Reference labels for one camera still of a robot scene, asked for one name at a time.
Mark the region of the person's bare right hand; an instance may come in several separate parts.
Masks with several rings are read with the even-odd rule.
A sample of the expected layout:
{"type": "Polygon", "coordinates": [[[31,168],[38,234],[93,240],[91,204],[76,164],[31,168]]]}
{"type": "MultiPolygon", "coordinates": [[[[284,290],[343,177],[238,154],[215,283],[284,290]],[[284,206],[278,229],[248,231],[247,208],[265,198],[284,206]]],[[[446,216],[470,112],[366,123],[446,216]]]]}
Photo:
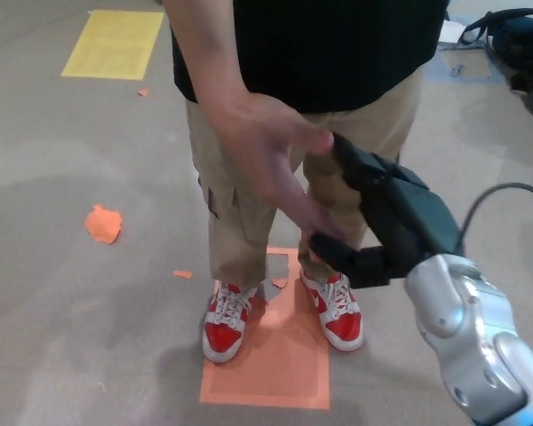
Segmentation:
{"type": "Polygon", "coordinates": [[[323,233],[342,240],[343,232],[306,195],[294,176],[290,154],[327,154],[334,137],[280,100],[246,92],[219,119],[222,137],[262,201],[281,210],[307,235],[323,233]]]}

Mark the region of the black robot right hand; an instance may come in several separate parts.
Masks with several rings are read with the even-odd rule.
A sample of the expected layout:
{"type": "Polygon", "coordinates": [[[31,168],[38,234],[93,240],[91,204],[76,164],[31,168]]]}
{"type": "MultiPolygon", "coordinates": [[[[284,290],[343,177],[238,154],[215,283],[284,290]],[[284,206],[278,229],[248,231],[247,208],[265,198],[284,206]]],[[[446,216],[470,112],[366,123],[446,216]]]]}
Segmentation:
{"type": "Polygon", "coordinates": [[[443,199],[397,162],[365,152],[339,134],[332,156],[380,245],[359,250],[316,233],[309,248],[352,288],[386,286],[435,255],[464,255],[460,229],[443,199]]]}

